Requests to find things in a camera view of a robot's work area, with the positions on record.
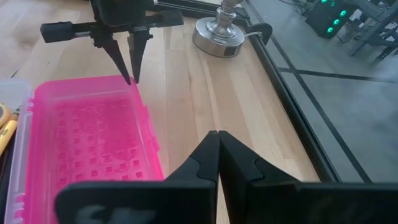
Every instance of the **wooden table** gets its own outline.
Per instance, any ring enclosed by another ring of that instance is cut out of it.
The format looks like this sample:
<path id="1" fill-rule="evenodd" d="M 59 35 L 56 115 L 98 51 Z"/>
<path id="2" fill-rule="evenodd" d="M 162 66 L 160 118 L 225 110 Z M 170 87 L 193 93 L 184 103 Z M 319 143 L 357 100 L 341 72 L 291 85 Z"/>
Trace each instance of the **wooden table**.
<path id="1" fill-rule="evenodd" d="M 44 22 L 92 20 L 84 1 L 0 0 L 0 77 L 24 78 L 35 88 L 48 80 L 119 74 L 90 38 L 45 44 L 39 33 Z M 151 29 L 154 38 L 142 64 L 139 89 L 154 122 L 165 176 L 209 130 L 224 129 L 294 177 L 318 181 L 250 42 L 235 58 L 212 57 L 192 43 L 194 23 L 185 18 L 184 26 Z M 114 37 L 130 69 L 127 34 Z M 218 223 L 228 223 L 222 194 L 218 200 Z"/>

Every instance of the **pink tray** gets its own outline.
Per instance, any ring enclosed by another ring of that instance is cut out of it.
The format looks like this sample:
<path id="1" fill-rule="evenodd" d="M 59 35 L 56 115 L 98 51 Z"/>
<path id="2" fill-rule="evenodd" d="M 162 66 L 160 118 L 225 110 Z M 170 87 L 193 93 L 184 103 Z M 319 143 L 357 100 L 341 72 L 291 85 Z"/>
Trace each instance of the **pink tray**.
<path id="1" fill-rule="evenodd" d="M 164 179 L 149 112 L 131 82 L 79 78 L 36 89 L 24 224 L 56 224 L 53 200 L 70 183 Z"/>

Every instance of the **gray floor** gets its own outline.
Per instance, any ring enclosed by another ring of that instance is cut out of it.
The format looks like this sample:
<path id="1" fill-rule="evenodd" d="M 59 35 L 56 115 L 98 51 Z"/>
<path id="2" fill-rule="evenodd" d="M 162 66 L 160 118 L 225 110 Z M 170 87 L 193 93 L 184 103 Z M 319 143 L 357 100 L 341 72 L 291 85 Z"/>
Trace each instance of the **gray floor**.
<path id="1" fill-rule="evenodd" d="M 398 55 L 390 55 L 375 63 L 382 48 L 366 46 L 355 57 L 350 57 L 348 52 L 355 40 L 342 44 L 336 37 L 331 40 L 318 37 L 296 8 L 278 0 L 250 2 L 262 19 L 273 26 L 274 37 L 296 69 L 398 80 Z M 344 36 L 345 30 L 338 35 Z M 278 67 L 289 67 L 272 41 L 267 44 L 267 49 Z M 371 181 L 397 182 L 398 84 L 299 76 Z M 345 182 L 362 182 L 297 77 L 282 73 L 282 78 L 317 134 L 339 178 Z"/>

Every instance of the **metal stand base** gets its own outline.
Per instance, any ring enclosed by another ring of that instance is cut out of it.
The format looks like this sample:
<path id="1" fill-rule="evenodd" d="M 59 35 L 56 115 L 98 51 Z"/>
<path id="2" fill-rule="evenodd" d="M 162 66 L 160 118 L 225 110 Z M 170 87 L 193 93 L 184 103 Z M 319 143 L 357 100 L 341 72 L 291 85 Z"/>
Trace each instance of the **metal stand base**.
<path id="1" fill-rule="evenodd" d="M 244 42 L 243 31 L 232 24 L 235 31 L 233 38 L 224 38 L 213 35 L 207 28 L 207 23 L 215 18 L 207 17 L 199 19 L 193 31 L 192 41 L 202 51 L 216 57 L 234 57 L 237 56 Z"/>

